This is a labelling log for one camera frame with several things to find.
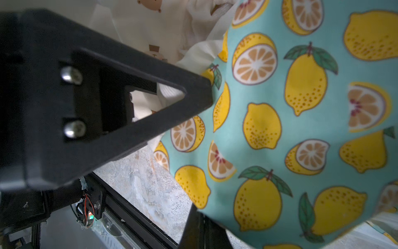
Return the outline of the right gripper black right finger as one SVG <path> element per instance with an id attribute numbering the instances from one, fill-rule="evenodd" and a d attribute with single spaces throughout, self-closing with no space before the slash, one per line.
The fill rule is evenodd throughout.
<path id="1" fill-rule="evenodd" d="M 193 204 L 178 249 L 233 249 L 227 232 Z"/>

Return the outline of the cream animal print pillow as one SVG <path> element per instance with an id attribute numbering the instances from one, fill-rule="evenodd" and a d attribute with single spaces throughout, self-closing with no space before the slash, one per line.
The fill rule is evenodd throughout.
<path id="1" fill-rule="evenodd" d="M 170 64 L 206 67 L 238 1 L 97 1 L 89 27 Z"/>

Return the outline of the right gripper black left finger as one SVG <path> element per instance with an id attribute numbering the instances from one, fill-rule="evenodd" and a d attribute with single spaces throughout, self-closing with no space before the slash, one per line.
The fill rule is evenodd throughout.
<path id="1" fill-rule="evenodd" d="M 208 109 L 209 80 L 45 9 L 1 13 L 1 190 L 57 189 Z"/>

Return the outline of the green lemon print pillow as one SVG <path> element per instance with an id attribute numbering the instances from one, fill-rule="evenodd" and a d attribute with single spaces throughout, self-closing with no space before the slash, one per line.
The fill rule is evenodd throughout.
<path id="1" fill-rule="evenodd" d="M 398 211 L 397 1 L 240 1 L 214 104 L 154 157 L 259 249 L 318 249 Z"/>

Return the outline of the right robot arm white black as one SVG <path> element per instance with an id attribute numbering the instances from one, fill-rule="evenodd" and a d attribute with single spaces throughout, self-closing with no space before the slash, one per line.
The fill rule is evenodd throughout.
<path id="1" fill-rule="evenodd" d="M 82 200 L 140 249 L 229 249 L 191 207 L 179 244 L 94 175 L 212 105 L 210 81 L 45 9 L 1 12 L 1 234 Z"/>

